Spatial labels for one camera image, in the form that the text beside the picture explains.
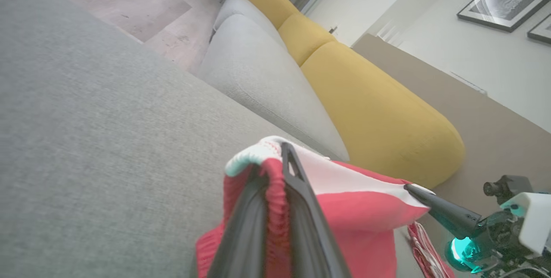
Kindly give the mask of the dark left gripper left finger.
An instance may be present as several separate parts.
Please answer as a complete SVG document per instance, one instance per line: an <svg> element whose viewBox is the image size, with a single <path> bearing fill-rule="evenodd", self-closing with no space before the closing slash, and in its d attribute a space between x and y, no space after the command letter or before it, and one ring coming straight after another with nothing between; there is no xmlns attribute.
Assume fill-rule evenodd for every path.
<svg viewBox="0 0 551 278"><path fill-rule="evenodd" d="M264 278L269 178L253 168L226 224L206 278Z"/></svg>

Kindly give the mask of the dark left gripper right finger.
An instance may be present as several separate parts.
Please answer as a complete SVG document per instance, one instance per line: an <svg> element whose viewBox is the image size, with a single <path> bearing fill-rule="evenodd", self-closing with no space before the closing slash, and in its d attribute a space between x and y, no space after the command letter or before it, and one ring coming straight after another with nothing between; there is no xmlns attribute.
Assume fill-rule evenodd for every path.
<svg viewBox="0 0 551 278"><path fill-rule="evenodd" d="M293 145L282 148L292 278L352 278Z"/></svg>

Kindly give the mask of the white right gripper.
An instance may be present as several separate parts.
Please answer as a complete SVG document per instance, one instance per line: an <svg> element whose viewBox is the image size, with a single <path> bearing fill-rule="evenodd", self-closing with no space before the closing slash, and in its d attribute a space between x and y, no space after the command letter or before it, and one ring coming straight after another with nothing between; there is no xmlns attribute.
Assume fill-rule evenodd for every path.
<svg viewBox="0 0 551 278"><path fill-rule="evenodd" d="M454 235L445 258L459 272L477 278L551 278L551 194L522 192L482 219L416 184L405 184L404 190Z"/></svg>

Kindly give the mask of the red knit garment white trim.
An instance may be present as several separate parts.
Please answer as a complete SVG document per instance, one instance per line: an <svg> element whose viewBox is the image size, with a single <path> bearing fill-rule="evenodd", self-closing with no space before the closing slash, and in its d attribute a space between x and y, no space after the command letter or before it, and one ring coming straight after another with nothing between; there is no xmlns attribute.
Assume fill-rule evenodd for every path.
<svg viewBox="0 0 551 278"><path fill-rule="evenodd" d="M226 164L223 219L195 245L198 278L206 278L253 168L269 178L264 278L292 278L284 142L296 150L352 278L456 278L418 223L429 207L404 190L409 182L331 161L278 136L261 139Z"/></svg>

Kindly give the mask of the long yellow back cushion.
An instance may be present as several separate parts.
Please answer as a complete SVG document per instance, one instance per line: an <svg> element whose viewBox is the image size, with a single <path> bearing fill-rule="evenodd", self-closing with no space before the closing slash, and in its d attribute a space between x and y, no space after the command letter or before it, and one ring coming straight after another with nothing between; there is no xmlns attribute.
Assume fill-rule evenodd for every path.
<svg viewBox="0 0 551 278"><path fill-rule="evenodd" d="M301 70L350 164L426 188L446 182L462 166L466 149L452 123L350 47L324 44Z"/></svg>

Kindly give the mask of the grey sofa backrest cushion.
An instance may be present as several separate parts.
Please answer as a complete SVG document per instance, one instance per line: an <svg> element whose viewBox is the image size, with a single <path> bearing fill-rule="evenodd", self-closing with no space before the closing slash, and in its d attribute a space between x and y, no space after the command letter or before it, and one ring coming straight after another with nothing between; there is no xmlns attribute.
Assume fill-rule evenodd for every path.
<svg viewBox="0 0 551 278"><path fill-rule="evenodd" d="M223 21L198 77L323 156L349 161L347 148L303 72L244 15Z"/></svg>

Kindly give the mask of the large grey sofa ottoman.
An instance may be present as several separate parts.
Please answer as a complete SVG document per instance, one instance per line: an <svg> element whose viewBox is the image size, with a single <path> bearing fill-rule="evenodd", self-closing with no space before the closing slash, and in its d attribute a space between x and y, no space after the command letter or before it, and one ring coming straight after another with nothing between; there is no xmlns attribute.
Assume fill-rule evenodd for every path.
<svg viewBox="0 0 551 278"><path fill-rule="evenodd" d="M0 0L0 278L193 278L266 136L298 143L69 0Z"/></svg>

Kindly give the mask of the grey sofa seat cushion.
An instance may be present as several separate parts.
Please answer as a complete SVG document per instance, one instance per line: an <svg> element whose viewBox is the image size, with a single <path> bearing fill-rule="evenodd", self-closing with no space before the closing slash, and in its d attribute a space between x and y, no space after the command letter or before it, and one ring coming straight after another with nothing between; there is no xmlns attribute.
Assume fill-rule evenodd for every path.
<svg viewBox="0 0 551 278"><path fill-rule="evenodd" d="M259 25L269 36L287 50L287 46L279 35L272 22L248 0L226 0L220 8L212 28L212 36L216 33L223 21L232 15L243 15Z"/></svg>

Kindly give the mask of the small black picture frame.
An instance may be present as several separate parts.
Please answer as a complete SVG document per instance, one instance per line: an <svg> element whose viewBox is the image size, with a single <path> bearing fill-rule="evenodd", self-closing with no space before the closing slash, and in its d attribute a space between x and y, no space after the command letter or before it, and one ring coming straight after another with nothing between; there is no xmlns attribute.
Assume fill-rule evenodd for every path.
<svg viewBox="0 0 551 278"><path fill-rule="evenodd" d="M527 37L551 46L551 14L527 32Z"/></svg>

